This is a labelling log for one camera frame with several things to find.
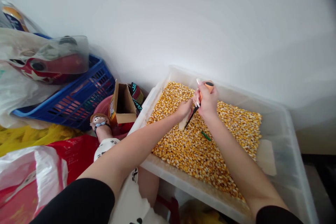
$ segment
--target red plastic bag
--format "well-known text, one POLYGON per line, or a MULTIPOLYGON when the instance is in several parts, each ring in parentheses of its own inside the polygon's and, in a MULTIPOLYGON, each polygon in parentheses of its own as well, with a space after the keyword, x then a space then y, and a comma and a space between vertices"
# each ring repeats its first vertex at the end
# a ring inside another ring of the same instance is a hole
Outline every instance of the red plastic bag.
POLYGON ((98 145, 84 135, 0 157, 0 223, 29 223, 92 164, 98 145))
POLYGON ((83 171, 93 163, 93 156, 99 146, 98 139, 90 135, 83 135, 69 140, 54 142, 53 147, 57 154, 68 165, 67 184, 74 181, 83 171))

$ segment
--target person's left hand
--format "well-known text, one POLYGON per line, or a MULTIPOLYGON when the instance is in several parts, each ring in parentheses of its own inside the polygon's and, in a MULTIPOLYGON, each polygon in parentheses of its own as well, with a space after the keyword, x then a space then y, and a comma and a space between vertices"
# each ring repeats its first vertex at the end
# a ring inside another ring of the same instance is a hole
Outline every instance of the person's left hand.
POLYGON ((187 115, 190 115, 190 113, 192 113, 192 105, 193 101, 192 99, 190 99, 189 101, 183 101, 180 103, 180 105, 178 106, 175 114, 178 116, 179 120, 182 121, 183 118, 185 118, 187 115))

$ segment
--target sandal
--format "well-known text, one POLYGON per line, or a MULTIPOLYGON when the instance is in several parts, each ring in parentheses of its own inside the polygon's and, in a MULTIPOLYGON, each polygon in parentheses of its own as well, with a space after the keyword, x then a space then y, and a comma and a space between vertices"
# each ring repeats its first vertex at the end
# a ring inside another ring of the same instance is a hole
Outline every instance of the sandal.
POLYGON ((90 126, 92 128, 94 127, 94 132, 96 133, 97 127, 102 126, 102 125, 108 126, 111 129, 111 132, 112 132, 112 127, 110 125, 110 121, 109 121, 109 119, 107 118, 106 115, 104 115, 102 113, 93 114, 90 118, 90 126))

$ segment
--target person's right hand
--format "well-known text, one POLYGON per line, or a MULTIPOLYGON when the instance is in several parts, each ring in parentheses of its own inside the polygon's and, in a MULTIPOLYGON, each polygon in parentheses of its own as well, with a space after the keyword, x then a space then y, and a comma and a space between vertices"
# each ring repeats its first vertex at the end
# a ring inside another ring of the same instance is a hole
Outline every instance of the person's right hand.
POLYGON ((198 109, 198 112, 205 121, 208 121, 209 119, 214 117, 218 117, 217 113, 218 91, 216 86, 214 85, 213 90, 210 93, 208 88, 204 85, 204 83, 207 81, 204 81, 201 85, 198 85, 198 90, 196 90, 195 95, 192 98, 194 103, 196 104, 196 101, 200 100, 200 92, 202 92, 201 107, 198 109))

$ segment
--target small cardboard box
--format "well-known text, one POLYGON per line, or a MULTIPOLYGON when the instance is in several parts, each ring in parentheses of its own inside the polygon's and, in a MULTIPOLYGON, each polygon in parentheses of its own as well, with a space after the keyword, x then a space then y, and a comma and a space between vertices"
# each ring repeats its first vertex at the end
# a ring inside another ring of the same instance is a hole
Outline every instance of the small cardboard box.
POLYGON ((134 105, 127 84, 115 80, 115 89, 110 104, 109 119, 113 124, 132 123, 137 119, 137 109, 134 105))

